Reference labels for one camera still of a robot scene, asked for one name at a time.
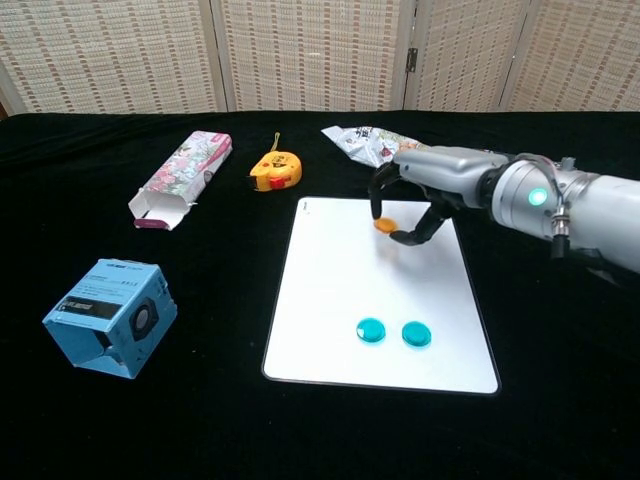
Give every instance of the woven screen panel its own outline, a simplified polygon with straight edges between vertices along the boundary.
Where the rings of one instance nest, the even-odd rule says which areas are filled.
[[[522,0],[434,0],[416,95],[420,110],[494,110],[520,33]]]
[[[388,109],[400,3],[223,0],[237,109]]]
[[[510,110],[640,110],[640,4],[543,0]]]
[[[0,61],[30,112],[218,110],[197,0],[2,0]]]

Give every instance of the green led light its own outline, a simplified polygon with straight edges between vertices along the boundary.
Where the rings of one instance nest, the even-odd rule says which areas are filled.
[[[547,201],[549,194],[544,188],[534,188],[529,193],[529,203],[534,207],[539,207]]]

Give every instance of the metal hinge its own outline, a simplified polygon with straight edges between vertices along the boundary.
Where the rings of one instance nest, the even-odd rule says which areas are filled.
[[[405,71],[407,73],[416,71],[416,61],[417,61],[417,59],[418,59],[418,49],[417,48],[410,48],[407,51],[407,67],[405,68]]]

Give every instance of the plastic bag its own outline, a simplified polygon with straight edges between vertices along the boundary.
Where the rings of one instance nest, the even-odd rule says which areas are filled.
[[[322,130],[351,160],[378,168],[390,161],[397,152],[409,148],[426,150],[429,147],[417,140],[376,127],[341,128]]]

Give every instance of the orange disc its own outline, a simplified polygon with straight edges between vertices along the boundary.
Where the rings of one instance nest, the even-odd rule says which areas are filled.
[[[391,233],[395,232],[398,229],[398,225],[396,225],[396,222],[387,217],[380,217],[375,222],[373,222],[373,226],[380,230],[382,233]]]

